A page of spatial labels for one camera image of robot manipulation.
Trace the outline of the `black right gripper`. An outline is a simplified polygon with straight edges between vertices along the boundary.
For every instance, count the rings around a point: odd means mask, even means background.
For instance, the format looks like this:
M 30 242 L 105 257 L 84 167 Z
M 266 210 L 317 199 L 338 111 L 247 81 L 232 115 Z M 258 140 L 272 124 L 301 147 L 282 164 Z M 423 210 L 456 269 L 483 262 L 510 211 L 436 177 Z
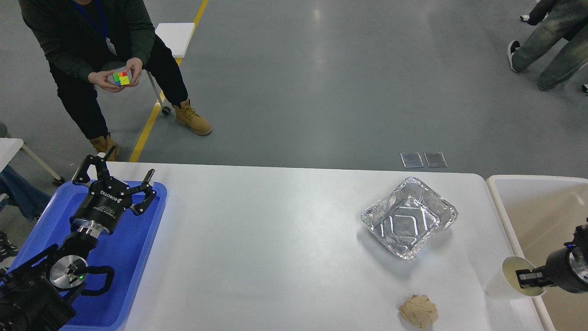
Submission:
M 544 273 L 537 270 L 516 270 L 520 288 L 560 287 L 569 293 L 586 293 L 588 285 L 582 280 L 570 262 L 571 249 L 564 248 L 551 253 L 545 264 Z

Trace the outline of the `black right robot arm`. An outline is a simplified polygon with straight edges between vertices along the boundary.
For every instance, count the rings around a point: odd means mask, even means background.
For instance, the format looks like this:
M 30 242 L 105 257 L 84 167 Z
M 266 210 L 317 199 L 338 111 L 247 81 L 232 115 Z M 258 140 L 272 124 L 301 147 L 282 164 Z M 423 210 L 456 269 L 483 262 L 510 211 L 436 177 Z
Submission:
M 587 225 L 575 228 L 572 241 L 564 248 L 553 251 L 544 266 L 516 270 L 521 289 L 558 287 L 569 293 L 588 291 L 588 229 Z

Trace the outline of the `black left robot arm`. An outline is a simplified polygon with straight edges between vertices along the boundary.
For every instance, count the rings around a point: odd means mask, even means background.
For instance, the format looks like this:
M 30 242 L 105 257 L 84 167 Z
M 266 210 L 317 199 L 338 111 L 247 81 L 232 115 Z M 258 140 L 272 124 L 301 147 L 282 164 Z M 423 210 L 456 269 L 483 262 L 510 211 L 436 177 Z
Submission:
M 156 197 L 153 168 L 134 187 L 111 176 L 107 160 L 114 150 L 87 155 L 72 178 L 88 193 L 70 217 L 71 234 L 63 243 L 1 277 L 3 331 L 57 331 L 76 315 L 72 304 L 79 296 L 100 296 L 111 289 L 115 269 L 91 266 L 88 256 L 100 235 L 114 233 L 126 210 L 142 215 Z

